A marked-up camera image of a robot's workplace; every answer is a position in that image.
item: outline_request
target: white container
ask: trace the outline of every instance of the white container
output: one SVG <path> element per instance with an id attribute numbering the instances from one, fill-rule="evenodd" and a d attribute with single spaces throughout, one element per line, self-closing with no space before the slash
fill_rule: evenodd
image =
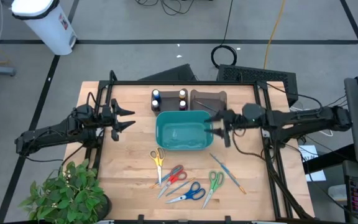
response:
<path id="1" fill-rule="evenodd" d="M 76 34 L 59 0 L 15 0 L 13 16 L 23 20 L 55 55 L 72 52 Z"/>

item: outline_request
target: black metal frame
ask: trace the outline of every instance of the black metal frame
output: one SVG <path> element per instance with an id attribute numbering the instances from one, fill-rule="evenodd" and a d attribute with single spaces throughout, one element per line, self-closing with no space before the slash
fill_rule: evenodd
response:
<path id="1" fill-rule="evenodd" d="M 258 105 L 261 105 L 261 100 L 260 100 L 260 95 L 259 95 L 259 87 L 261 87 L 263 89 L 263 94 L 264 94 L 264 99 L 265 99 L 265 104 L 268 110 L 271 109 L 271 103 L 270 103 L 270 97 L 269 97 L 269 92 L 267 91 L 267 85 L 265 86 L 260 86 L 258 85 L 256 82 L 232 82 L 232 81 L 221 81 L 221 82 L 217 82 L 217 81 L 117 81 L 117 78 L 115 76 L 115 74 L 111 71 L 110 73 L 110 80 L 101 80 L 99 81 L 99 85 L 98 85 L 98 93 L 96 95 L 96 111 L 99 109 L 99 105 L 101 103 L 101 97 L 103 94 L 104 89 L 107 89 L 107 94 L 106 94 L 106 100 L 105 103 L 108 104 L 109 100 L 111 99 L 111 93 L 112 93 L 112 86 L 113 85 L 240 85 L 240 86 L 252 86 L 254 89 L 254 95 L 255 95 L 255 102 Z M 261 129 L 261 136 L 262 136 L 262 144 L 263 144 L 263 149 L 265 152 L 265 158 L 266 158 L 266 165 L 267 167 L 270 165 L 269 163 L 271 163 L 271 156 L 270 156 L 270 139 L 269 138 L 265 138 L 263 137 L 262 134 L 262 129 Z M 97 168 L 97 170 L 99 169 L 99 163 L 101 160 L 101 151 L 103 148 L 103 142 L 101 143 L 100 147 L 97 148 L 96 150 L 96 156 L 95 156 L 95 162 L 94 162 L 94 168 Z M 283 167 L 283 162 L 282 162 L 282 158 L 281 158 L 281 154 L 280 154 L 280 150 L 276 150 L 276 159 L 277 159 L 277 169 L 278 169 L 278 173 L 280 176 L 280 180 L 284 183 L 284 186 L 287 186 L 286 180 L 285 180 L 285 173 L 284 173 L 284 167 Z M 86 158 L 89 158 L 91 154 L 91 149 L 87 149 L 86 150 Z M 282 220 L 283 217 L 281 217 L 281 213 L 280 213 L 280 205 L 278 203 L 278 195 L 277 195 L 277 190 L 276 190 L 276 186 L 275 186 L 275 181 L 273 180 L 273 178 L 271 176 L 268 176 L 268 181 L 269 181 L 269 186 L 270 186 L 270 193 L 272 196 L 272 205 L 273 205 L 273 211 L 274 211 L 274 215 L 275 215 L 275 219 L 276 220 Z M 284 199 L 284 205 L 285 205 L 285 211 L 287 214 L 287 219 L 288 220 L 297 220 L 297 219 L 293 219 L 293 214 L 292 214 L 292 209 L 291 209 L 291 205 L 288 201 L 287 198 L 283 198 Z M 139 219 L 138 220 L 115 220 L 114 223 L 180 223 L 180 221 L 172 221 L 172 220 L 144 220 L 144 216 L 143 215 L 139 215 Z M 230 217 L 225 217 L 225 221 L 187 221 L 186 223 L 250 223 L 250 222 L 245 222 L 245 221 L 241 221 L 241 222 L 232 222 Z"/>

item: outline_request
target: scissor blade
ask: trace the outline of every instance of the scissor blade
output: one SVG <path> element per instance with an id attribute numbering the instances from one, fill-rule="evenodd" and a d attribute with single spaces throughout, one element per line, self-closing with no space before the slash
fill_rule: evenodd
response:
<path id="1" fill-rule="evenodd" d="M 157 198 L 160 198 L 170 185 L 171 185 L 171 182 L 168 181 L 168 183 L 165 184 L 165 186 L 161 189 L 160 194 L 157 196 Z"/>
<path id="2" fill-rule="evenodd" d="M 180 196 L 180 197 L 171 199 L 171 200 L 169 200 L 169 201 L 166 201 L 165 203 L 179 202 L 179 201 L 184 200 L 184 199 L 186 199 L 186 195 L 182 195 L 182 196 Z"/>
<path id="3" fill-rule="evenodd" d="M 204 202 L 204 205 L 203 205 L 203 209 L 205 208 L 206 204 L 209 202 L 209 200 L 211 199 L 212 197 L 212 194 L 214 193 L 214 190 L 210 190 L 208 195 L 206 196 L 206 199 L 205 199 L 205 202 Z"/>
<path id="4" fill-rule="evenodd" d="M 158 184 L 161 187 L 161 166 L 157 166 L 157 172 L 158 172 Z"/>

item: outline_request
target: paper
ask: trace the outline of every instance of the paper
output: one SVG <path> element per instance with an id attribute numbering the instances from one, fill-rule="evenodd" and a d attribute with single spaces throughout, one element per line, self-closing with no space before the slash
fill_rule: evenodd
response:
<path id="1" fill-rule="evenodd" d="M 315 146 L 299 146 L 299 150 L 302 153 L 303 158 L 305 158 L 306 161 L 318 157 L 317 150 Z M 324 175 L 324 171 L 317 171 L 314 173 L 311 173 L 311 178 L 314 181 L 326 181 L 326 176 Z M 310 182 L 310 176 L 309 174 L 306 174 L 306 180 Z"/>

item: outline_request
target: green-handled scissors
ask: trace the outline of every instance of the green-handled scissors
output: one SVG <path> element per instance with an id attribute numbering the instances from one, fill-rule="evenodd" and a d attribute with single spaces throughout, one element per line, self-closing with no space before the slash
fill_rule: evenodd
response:
<path id="1" fill-rule="evenodd" d="M 216 189 L 218 189 L 218 187 L 222 187 L 224 183 L 224 174 L 223 172 L 210 171 L 209 180 L 211 181 L 211 186 L 209 187 L 210 190 L 206 196 L 203 208 L 205 208 L 205 205 L 209 202 Z"/>

